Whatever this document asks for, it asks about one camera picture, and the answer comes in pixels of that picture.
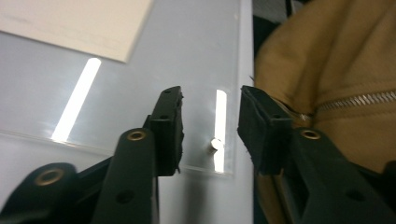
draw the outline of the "white table surface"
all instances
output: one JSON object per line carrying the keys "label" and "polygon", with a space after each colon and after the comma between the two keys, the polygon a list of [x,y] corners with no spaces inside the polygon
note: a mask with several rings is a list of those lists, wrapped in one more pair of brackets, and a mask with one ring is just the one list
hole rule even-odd
{"label": "white table surface", "polygon": [[[115,136],[140,127],[159,93],[180,85],[185,154],[180,175],[160,178],[161,223],[252,223],[252,165],[236,134],[239,88],[251,84],[251,32],[248,0],[155,1],[130,61],[101,59],[69,145],[47,140],[92,56],[0,33],[0,207],[41,165],[81,171],[107,158]],[[216,90],[228,97],[225,174],[206,151]]]}

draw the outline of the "transparent acrylic sheet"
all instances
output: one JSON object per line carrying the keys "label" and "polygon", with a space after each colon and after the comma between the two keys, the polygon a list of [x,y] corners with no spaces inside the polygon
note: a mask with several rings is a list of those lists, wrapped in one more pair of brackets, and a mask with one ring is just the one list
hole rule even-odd
{"label": "transparent acrylic sheet", "polygon": [[[177,7],[156,1],[131,60],[99,59],[91,86],[75,97],[81,107],[63,140],[54,138],[54,131],[94,56],[0,33],[0,130],[111,156],[123,132],[143,125],[161,91],[181,86],[181,166],[232,174],[238,17],[236,0],[181,1]],[[214,138],[220,145],[216,153]]]}

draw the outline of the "tan fabric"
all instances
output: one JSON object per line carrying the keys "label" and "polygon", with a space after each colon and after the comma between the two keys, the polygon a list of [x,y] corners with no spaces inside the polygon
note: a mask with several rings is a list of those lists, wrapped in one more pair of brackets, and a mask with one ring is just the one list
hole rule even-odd
{"label": "tan fabric", "polygon": [[[396,1],[315,0],[280,26],[255,62],[255,86],[313,115],[353,162],[382,172],[396,160],[396,102],[316,112],[349,96],[396,90]],[[297,125],[304,124],[297,120]],[[285,223],[272,178],[258,178],[269,223]]]}

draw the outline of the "paper sheet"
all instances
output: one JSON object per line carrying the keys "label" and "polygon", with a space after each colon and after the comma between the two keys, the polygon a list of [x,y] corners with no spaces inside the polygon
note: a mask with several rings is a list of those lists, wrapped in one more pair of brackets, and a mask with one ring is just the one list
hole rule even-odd
{"label": "paper sheet", "polygon": [[152,0],[0,0],[0,30],[127,62]]}

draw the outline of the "metal zipper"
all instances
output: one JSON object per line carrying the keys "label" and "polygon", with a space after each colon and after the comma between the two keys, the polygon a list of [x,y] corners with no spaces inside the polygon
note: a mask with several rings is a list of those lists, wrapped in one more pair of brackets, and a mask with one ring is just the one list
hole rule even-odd
{"label": "metal zipper", "polygon": [[301,114],[291,110],[288,106],[284,105],[282,102],[273,98],[273,100],[286,112],[288,113],[293,119],[300,119],[303,121],[309,121],[313,118],[312,115],[308,114]]}
{"label": "metal zipper", "polygon": [[379,105],[396,101],[396,91],[382,91],[347,97],[320,105],[317,112],[364,105]]}

